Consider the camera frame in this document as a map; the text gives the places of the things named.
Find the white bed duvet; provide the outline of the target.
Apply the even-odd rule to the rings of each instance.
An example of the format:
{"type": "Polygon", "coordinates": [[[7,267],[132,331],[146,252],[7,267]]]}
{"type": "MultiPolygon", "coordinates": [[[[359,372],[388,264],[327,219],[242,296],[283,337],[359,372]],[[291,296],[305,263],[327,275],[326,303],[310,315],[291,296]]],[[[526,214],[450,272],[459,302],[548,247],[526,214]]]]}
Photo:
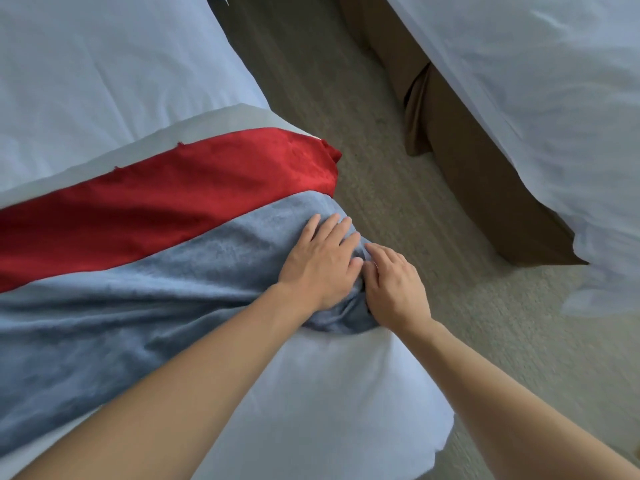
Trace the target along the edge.
{"type": "Polygon", "coordinates": [[[640,312],[640,0],[387,0],[588,263],[566,314],[640,312]]]}
{"type": "MultiPolygon", "coordinates": [[[[270,110],[206,0],[0,0],[0,210],[252,128],[313,136],[270,110]]],[[[112,400],[0,458],[0,480],[112,400]]],[[[189,480],[419,480],[453,424],[372,316],[361,270],[279,349],[189,480]]]]}

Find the person's left hand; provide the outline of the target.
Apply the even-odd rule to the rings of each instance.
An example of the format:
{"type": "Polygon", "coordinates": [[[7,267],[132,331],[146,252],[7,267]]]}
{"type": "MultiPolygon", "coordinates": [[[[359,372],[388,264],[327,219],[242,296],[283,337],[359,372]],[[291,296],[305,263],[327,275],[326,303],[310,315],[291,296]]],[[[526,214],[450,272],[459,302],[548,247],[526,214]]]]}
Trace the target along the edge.
{"type": "MultiPolygon", "coordinates": [[[[332,214],[329,217],[341,216],[332,214]]],[[[355,257],[360,243],[360,234],[350,232],[350,228],[339,247],[328,247],[329,217],[320,220],[310,243],[299,245],[298,239],[278,277],[278,286],[286,290],[305,318],[336,306],[354,286],[347,285],[345,278],[348,263],[355,257]]]]}

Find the person's right forearm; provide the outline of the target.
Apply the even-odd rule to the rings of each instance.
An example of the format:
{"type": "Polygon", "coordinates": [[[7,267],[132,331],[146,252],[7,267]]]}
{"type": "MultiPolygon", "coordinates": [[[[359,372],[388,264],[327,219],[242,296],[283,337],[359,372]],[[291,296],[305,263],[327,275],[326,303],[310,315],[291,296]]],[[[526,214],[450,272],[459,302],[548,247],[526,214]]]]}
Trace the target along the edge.
{"type": "Polygon", "coordinates": [[[640,480],[640,468],[434,320],[396,331],[443,392],[495,480],[640,480]]]}

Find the person's right hand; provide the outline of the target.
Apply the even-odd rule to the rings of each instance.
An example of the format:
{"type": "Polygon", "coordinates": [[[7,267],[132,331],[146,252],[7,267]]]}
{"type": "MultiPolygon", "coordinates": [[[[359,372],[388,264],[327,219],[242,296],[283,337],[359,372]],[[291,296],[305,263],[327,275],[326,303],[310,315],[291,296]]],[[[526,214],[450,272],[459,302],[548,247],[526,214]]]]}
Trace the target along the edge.
{"type": "Polygon", "coordinates": [[[399,337],[421,333],[434,325],[426,288],[414,265],[399,252],[380,244],[365,245],[379,271],[380,291],[366,300],[375,320],[399,337]]]}

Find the person's left forearm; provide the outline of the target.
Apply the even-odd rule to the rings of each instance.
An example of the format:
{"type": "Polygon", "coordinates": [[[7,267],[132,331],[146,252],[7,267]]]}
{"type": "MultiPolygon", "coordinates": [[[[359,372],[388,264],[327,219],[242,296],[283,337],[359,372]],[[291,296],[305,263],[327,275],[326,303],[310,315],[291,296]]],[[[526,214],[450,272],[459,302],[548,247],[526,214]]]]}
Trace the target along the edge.
{"type": "Polygon", "coordinates": [[[103,406],[13,480],[189,480],[284,343],[331,292],[277,283],[103,406]]]}

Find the red satin bed runner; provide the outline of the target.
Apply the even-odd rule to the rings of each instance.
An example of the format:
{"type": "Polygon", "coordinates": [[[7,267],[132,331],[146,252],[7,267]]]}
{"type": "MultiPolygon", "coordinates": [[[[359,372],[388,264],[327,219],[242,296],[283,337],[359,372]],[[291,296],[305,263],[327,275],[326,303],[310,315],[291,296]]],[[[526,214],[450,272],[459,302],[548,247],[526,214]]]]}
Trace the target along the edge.
{"type": "Polygon", "coordinates": [[[176,147],[0,210],[0,292],[130,264],[304,191],[333,196],[342,153],[252,128],[176,147]]]}

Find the brown bed skirt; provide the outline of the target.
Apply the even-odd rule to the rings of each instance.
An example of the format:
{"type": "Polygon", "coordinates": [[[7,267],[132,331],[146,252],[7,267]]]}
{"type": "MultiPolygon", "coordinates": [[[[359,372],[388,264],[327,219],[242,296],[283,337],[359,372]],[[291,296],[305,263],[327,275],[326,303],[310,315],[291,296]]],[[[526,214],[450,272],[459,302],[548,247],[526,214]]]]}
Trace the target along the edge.
{"type": "Polygon", "coordinates": [[[387,0],[337,0],[357,44],[377,56],[404,108],[407,154],[432,153],[496,252],[517,267],[585,265],[574,234],[526,189],[387,0]]]}

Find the grey-blue fleece blanket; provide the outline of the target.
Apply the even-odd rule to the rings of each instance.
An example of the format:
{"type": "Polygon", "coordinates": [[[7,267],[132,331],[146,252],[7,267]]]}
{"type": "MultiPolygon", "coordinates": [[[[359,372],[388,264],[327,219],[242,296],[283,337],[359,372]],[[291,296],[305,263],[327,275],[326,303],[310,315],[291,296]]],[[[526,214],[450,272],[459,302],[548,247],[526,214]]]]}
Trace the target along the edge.
{"type": "Polygon", "coordinates": [[[95,410],[274,284],[309,218],[298,193],[105,271],[0,293],[0,458],[95,410]]]}

